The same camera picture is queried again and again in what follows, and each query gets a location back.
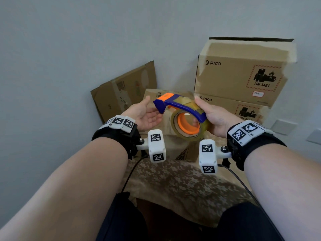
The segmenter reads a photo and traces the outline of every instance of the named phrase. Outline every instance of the dark pants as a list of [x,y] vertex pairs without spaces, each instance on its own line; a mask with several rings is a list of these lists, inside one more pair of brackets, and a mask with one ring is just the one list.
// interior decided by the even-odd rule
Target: dark pants
[[[147,225],[141,212],[128,200],[129,193],[115,196],[96,241],[148,240]],[[281,240],[259,207],[245,202],[227,209],[206,240]]]

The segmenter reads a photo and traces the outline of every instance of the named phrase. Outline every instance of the left hand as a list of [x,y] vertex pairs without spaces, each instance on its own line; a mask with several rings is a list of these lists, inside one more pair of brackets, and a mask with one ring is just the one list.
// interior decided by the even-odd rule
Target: left hand
[[139,131],[146,131],[158,125],[163,118],[163,115],[155,108],[147,108],[150,101],[148,95],[143,101],[131,105],[126,111],[122,113],[123,116],[129,116],[136,120],[137,129]]

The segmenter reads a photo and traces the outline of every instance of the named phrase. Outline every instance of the cardboard box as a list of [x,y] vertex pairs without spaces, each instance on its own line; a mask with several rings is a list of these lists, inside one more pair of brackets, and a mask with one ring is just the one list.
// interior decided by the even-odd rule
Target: cardboard box
[[288,80],[283,74],[285,67],[297,61],[292,41],[210,38],[198,58],[194,91],[272,106]]
[[144,98],[146,88],[156,89],[154,61],[131,70],[91,91],[103,122],[120,115]]
[[[165,93],[174,93],[180,94],[182,96],[189,97],[194,99],[194,95],[192,92],[177,92],[177,91],[166,91],[166,90],[158,90],[158,89],[146,89],[144,97],[150,96],[150,104],[149,107],[155,107],[153,101]],[[178,137],[171,126],[171,116],[172,110],[166,109],[163,114],[162,122],[154,127],[153,129],[160,129],[163,132],[166,154],[168,159],[173,160],[183,160],[189,162],[195,162],[198,158],[199,151],[199,142],[200,140],[189,142],[180,137]],[[146,137],[147,132],[141,132],[141,136]]]
[[256,105],[248,102],[235,101],[199,93],[195,93],[194,95],[198,95],[201,99],[205,100],[211,105],[216,105],[227,109],[230,113],[235,114],[243,120],[252,120],[260,124],[265,121],[271,110],[271,107]]

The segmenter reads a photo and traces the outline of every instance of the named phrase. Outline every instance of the forearm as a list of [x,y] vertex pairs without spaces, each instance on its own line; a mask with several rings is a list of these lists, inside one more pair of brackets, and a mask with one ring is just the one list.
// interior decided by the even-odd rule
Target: forearm
[[254,150],[244,169],[259,202],[285,240],[320,237],[321,166],[268,144]]
[[95,240],[127,166],[123,146],[98,138],[51,174],[0,240]]

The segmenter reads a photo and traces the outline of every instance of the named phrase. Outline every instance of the black wrist strap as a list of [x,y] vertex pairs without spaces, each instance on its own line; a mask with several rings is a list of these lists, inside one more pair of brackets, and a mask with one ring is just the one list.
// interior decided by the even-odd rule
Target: black wrist strap
[[143,142],[140,141],[140,134],[137,129],[137,124],[134,124],[133,129],[130,134],[122,131],[121,129],[111,129],[109,127],[105,127],[97,130],[93,137],[92,141],[99,137],[106,137],[113,139],[119,142],[126,150],[128,159],[132,159],[138,152],[136,145],[140,145]]
[[244,171],[244,162],[249,154],[255,149],[267,144],[280,144],[286,146],[281,140],[272,134],[264,132],[253,138],[244,146],[240,146],[229,134],[227,134],[227,146],[232,153],[232,159],[236,162],[238,169]]

